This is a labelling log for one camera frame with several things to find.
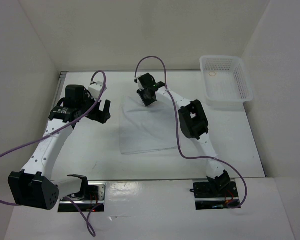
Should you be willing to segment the white skirt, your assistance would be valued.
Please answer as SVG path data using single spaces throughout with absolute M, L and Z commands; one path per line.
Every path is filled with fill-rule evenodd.
M 176 149 L 174 110 L 155 102 L 146 107 L 140 99 L 124 97 L 119 110 L 119 148 L 123 155 Z

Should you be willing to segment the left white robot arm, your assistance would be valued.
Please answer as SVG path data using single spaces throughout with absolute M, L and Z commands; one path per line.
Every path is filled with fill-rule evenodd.
M 88 179 L 83 175 L 69 174 L 64 179 L 52 180 L 57 158 L 76 124 L 83 118 L 105 124 L 110 119 L 111 102 L 106 100 L 100 110 L 101 95 L 106 90 L 102 82 L 88 87 L 67 85 L 65 97 L 51 110 L 47 129 L 30 160 L 19 172 L 11 172 L 8 184 L 17 205 L 51 210 L 59 199 L 75 196 L 88 197 Z

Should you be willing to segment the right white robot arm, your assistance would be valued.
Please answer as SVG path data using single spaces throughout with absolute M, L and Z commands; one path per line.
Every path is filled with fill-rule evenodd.
M 167 90 L 163 82 L 156 82 L 149 73 L 136 77 L 137 90 L 145 106 L 161 102 L 169 107 L 176 107 L 178 126 L 183 135 L 192 141 L 200 155 L 206 158 L 206 177 L 209 183 L 209 193 L 215 197 L 221 196 L 231 182 L 228 172 L 216 160 L 217 153 L 209 136 L 209 122 L 199 100 L 188 100 L 174 91 Z

